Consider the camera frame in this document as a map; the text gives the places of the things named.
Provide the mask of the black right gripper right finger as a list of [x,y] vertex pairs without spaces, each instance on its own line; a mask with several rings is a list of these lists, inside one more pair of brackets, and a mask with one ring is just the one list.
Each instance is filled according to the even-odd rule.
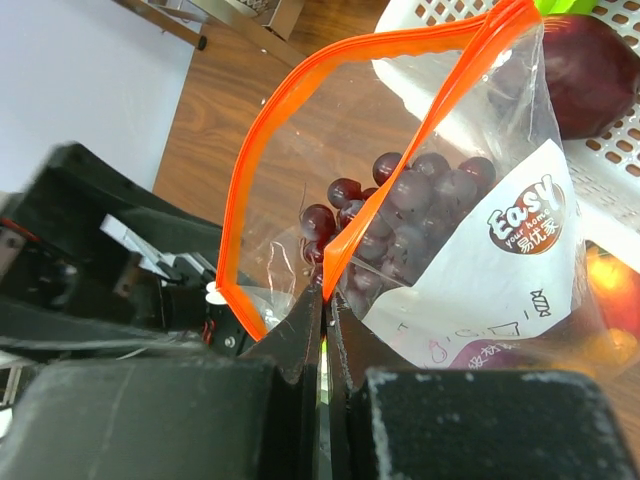
[[325,308],[336,479],[634,479],[604,393],[562,370],[423,370]]

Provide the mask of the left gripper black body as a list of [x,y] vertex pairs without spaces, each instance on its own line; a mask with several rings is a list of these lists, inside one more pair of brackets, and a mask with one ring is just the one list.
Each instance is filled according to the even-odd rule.
[[138,186],[85,146],[54,148],[1,203],[1,347],[236,357],[252,339],[206,300],[222,230]]

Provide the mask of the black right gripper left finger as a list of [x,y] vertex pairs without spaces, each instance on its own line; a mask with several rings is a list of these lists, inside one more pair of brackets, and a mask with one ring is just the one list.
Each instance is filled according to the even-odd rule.
[[5,479],[313,479],[323,299],[236,358],[82,360],[46,367],[1,444]]

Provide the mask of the dark grapes bunch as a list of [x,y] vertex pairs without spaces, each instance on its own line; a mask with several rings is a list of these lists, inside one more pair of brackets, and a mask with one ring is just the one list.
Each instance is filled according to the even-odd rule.
[[[398,152],[382,154],[372,165],[374,187],[337,178],[327,188],[326,203],[310,204],[300,213],[300,254],[310,283],[321,284],[327,245],[389,180],[400,160]],[[362,316],[381,294],[414,285],[496,179],[493,162],[482,156],[452,166],[443,155],[427,152],[405,166],[338,282],[352,310]]]

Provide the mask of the clear zip top bag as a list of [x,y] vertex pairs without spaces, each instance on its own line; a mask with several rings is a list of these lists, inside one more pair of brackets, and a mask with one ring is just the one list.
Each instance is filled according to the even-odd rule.
[[216,286],[256,339],[312,282],[426,369],[610,374],[530,1],[299,64],[233,171]]

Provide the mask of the orange mango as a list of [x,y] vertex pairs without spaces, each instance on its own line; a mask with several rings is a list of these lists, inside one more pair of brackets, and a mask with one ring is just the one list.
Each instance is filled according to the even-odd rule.
[[588,340],[586,353],[598,364],[626,367],[639,355],[639,273],[595,244],[587,273],[604,330]]

